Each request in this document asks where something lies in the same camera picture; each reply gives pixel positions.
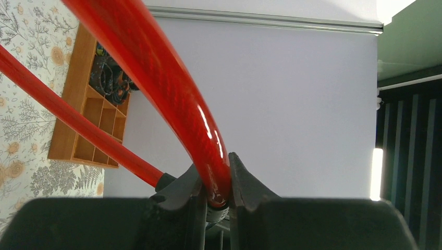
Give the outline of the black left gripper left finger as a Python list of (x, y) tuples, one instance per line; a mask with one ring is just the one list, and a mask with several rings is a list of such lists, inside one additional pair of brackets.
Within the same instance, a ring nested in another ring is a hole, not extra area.
[(191, 166), (164, 174), (149, 198), (36, 198), (14, 216), (1, 249), (203, 249), (205, 190)]

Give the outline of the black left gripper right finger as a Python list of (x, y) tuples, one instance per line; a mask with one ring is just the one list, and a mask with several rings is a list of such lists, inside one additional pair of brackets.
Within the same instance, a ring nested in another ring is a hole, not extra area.
[(229, 154), (232, 249), (417, 249), (404, 217), (388, 201), (287, 198)]

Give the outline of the red cable lock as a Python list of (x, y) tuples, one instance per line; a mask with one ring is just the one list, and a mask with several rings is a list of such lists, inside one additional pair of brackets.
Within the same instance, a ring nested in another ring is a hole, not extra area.
[[(211, 206), (231, 195), (228, 154), (200, 91), (141, 1), (65, 1), (166, 120), (192, 159)], [(73, 109), (14, 56), (1, 49), (1, 72), (64, 124), (151, 186), (162, 172)]]

